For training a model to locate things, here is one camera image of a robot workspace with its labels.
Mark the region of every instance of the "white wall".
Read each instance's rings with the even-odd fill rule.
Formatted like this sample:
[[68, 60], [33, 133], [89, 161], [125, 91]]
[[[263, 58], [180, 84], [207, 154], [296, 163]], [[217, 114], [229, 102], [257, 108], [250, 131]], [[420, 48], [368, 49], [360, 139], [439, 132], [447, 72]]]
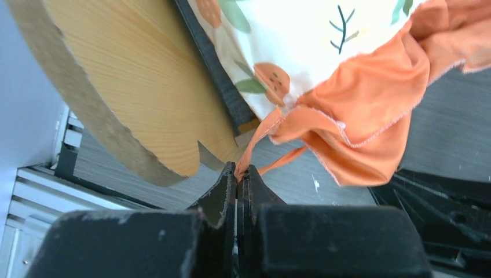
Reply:
[[62, 105], [0, 0], [0, 237], [16, 169], [51, 161]]

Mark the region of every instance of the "black plastic part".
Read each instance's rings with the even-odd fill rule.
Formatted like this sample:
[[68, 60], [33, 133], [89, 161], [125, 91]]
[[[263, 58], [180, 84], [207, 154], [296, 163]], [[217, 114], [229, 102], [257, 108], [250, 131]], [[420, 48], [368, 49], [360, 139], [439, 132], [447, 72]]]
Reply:
[[263, 205], [253, 277], [432, 277], [406, 217], [391, 207]]
[[490, 186], [403, 170], [370, 191], [377, 204], [406, 212], [434, 269], [491, 277]]
[[240, 134], [239, 126], [256, 119], [256, 116], [252, 113], [249, 105], [247, 105], [247, 102], [242, 98], [239, 91], [230, 80], [230, 77], [223, 69], [222, 64], [218, 60], [215, 46], [211, 43], [196, 19], [193, 10], [189, 6], [188, 0], [173, 1], [203, 58], [204, 65], [206, 66], [211, 79], [217, 87], [217, 93], [229, 112], [234, 132], [238, 135]]
[[234, 166], [228, 164], [207, 198], [220, 191], [217, 223], [210, 208], [79, 211], [50, 228], [27, 277], [232, 277]]
[[260, 245], [252, 236], [256, 216], [262, 204], [285, 204], [263, 182], [255, 166], [251, 165], [239, 184], [237, 194], [237, 246], [239, 249], [239, 276], [257, 277], [255, 270], [259, 263], [253, 248]]

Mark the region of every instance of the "orange strap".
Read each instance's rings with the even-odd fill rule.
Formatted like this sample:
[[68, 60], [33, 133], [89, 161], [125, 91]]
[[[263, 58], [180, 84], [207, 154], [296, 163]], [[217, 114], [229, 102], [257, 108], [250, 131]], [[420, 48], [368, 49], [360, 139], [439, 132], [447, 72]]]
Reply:
[[[246, 172], [247, 168], [249, 168], [249, 164], [251, 163], [251, 159], [252, 159], [252, 150], [254, 149], [254, 146], [256, 146], [256, 144], [261, 139], [266, 137], [271, 132], [275, 131], [283, 121], [284, 121], [284, 117], [283, 114], [281, 113], [281, 110], [279, 108], [276, 108], [273, 112], [271, 112], [268, 116], [266, 116], [266, 118], [259, 124], [258, 128], [256, 129], [256, 132], [254, 133], [251, 139], [251, 142], [245, 149], [244, 154], [242, 154], [242, 157], [240, 158], [237, 167], [235, 168], [234, 175], [237, 178], [237, 182], [240, 182], [242, 180], [242, 178], [244, 177], [244, 173]], [[282, 156], [277, 161], [273, 162], [271, 165], [262, 167], [258, 171], [260, 175], [262, 175], [271, 169], [275, 169], [285, 164], [288, 164], [289, 162], [293, 161], [298, 156], [303, 154], [305, 150], [307, 150], [306, 147], [294, 149], [293, 151]]]

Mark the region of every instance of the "green leaf print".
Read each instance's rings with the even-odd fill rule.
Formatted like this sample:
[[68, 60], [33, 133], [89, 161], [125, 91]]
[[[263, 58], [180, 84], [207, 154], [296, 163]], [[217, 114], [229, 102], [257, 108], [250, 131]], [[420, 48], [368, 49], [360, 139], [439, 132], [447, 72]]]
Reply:
[[244, 33], [251, 32], [251, 25], [236, 1], [218, 0], [218, 4], [222, 9], [223, 15], [235, 29]]
[[332, 47], [334, 47], [335, 49], [338, 50], [338, 54], [341, 54], [341, 51], [343, 50], [343, 45], [356, 38], [356, 36], [358, 36], [358, 34], [360, 33], [359, 31], [356, 31], [355, 33], [351, 34], [350, 36], [348, 36], [346, 38], [346, 25], [348, 24], [348, 22], [350, 21], [350, 19], [352, 18], [353, 14], [354, 14], [354, 9], [351, 11], [350, 15], [345, 19], [345, 16], [343, 14], [343, 11], [341, 10], [341, 6], [338, 5], [338, 11], [339, 11], [339, 16], [341, 17], [341, 22], [342, 22], [342, 27], [339, 27], [337, 26], [336, 24], [334, 24], [331, 20], [329, 21], [329, 23], [331, 24], [331, 26], [334, 27], [334, 29], [338, 30], [339, 32], [343, 33], [343, 37], [341, 38], [341, 42], [337, 45], [335, 44], [333, 41], [330, 41]]
[[394, 11], [392, 12], [392, 22], [390, 23], [390, 25], [393, 25], [399, 21], [399, 14], [401, 13], [401, 9], [404, 6], [405, 2], [405, 0], [398, 0], [395, 4]]
[[404, 7], [402, 8], [402, 10], [406, 14], [406, 16], [409, 16], [409, 10], [411, 10], [412, 6], [413, 6], [413, 0], [406, 0], [404, 2]]
[[245, 64], [243, 64], [239, 61], [236, 61], [236, 60], [234, 60], [234, 62], [236, 65], [239, 66], [239, 68], [241, 70], [243, 70], [245, 72], [245, 74], [249, 75], [250, 78], [255, 78], [254, 73], [252, 72], [252, 70], [248, 66], [246, 66]]
[[237, 90], [243, 93], [265, 94], [266, 88], [255, 78], [245, 79], [235, 84]]
[[394, 11], [392, 12], [392, 22], [390, 23], [390, 25], [393, 25], [399, 21], [401, 10], [406, 16], [409, 16], [409, 12], [411, 11], [412, 6], [413, 0], [398, 0], [395, 4]]

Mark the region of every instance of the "wooden board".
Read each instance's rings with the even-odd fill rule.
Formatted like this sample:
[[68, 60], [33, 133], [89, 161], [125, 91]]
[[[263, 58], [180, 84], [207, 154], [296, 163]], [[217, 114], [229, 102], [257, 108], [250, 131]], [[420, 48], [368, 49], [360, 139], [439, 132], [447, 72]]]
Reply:
[[29, 47], [91, 134], [146, 181], [220, 169], [237, 147], [171, 1], [8, 0]]

